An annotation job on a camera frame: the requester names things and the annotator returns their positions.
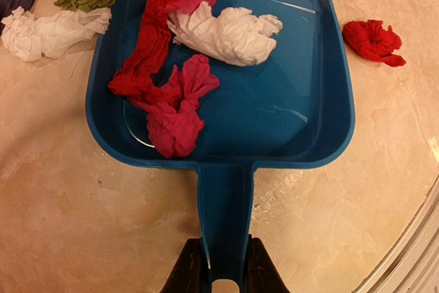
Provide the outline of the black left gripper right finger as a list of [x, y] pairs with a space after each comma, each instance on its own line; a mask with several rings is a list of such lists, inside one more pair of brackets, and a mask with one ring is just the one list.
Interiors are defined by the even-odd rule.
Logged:
[[289, 293], [259, 238], [249, 236], [246, 259], [247, 292]]

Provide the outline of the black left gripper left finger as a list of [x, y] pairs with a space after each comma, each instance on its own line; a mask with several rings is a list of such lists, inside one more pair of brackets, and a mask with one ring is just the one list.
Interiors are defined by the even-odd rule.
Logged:
[[160, 293], [210, 292], [200, 238], [188, 239]]

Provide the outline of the blue dustpan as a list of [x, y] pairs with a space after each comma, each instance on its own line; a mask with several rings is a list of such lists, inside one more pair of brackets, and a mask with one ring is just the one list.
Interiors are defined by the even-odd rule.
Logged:
[[335, 160], [354, 131], [351, 76], [332, 0], [217, 0], [213, 11], [245, 7], [283, 22], [276, 49], [253, 67], [211, 61], [220, 86], [203, 97], [195, 150], [167, 160], [148, 139], [146, 114], [110, 92], [108, 83], [137, 43], [147, 0], [117, 0], [97, 40], [86, 118], [98, 144], [133, 166], [198, 173], [201, 244], [210, 291], [218, 279], [247, 292], [246, 253], [254, 173], [311, 169]]

